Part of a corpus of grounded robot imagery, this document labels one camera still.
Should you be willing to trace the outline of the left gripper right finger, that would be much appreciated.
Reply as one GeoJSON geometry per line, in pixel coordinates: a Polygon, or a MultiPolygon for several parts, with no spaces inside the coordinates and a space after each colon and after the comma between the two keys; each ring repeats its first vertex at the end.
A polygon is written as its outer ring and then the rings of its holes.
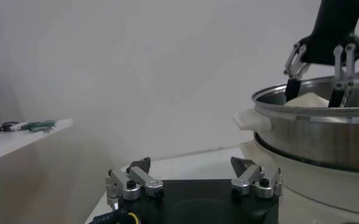
{"type": "Polygon", "coordinates": [[[269,199],[283,195],[283,177],[280,168],[265,169],[250,159],[231,157],[236,178],[231,180],[232,191],[240,197],[254,193],[269,199]]]}

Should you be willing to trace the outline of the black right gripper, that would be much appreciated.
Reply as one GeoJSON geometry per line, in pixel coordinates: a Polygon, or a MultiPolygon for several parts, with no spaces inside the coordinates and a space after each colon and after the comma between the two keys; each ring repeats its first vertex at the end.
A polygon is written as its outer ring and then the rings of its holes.
{"type": "Polygon", "coordinates": [[[322,0],[311,34],[296,43],[283,73],[286,101],[299,95],[302,76],[311,64],[335,65],[329,108],[345,107],[359,88],[359,0],[322,0]]]}

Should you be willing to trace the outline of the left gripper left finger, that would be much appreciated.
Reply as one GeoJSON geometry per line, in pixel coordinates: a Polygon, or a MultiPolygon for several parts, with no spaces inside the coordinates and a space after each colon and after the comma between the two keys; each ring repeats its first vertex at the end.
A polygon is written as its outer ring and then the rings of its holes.
{"type": "Polygon", "coordinates": [[[128,202],[137,201],[141,193],[149,198],[160,198],[163,195],[163,181],[149,175],[150,157],[133,161],[125,171],[110,169],[105,178],[107,204],[119,209],[120,199],[128,202]]]}

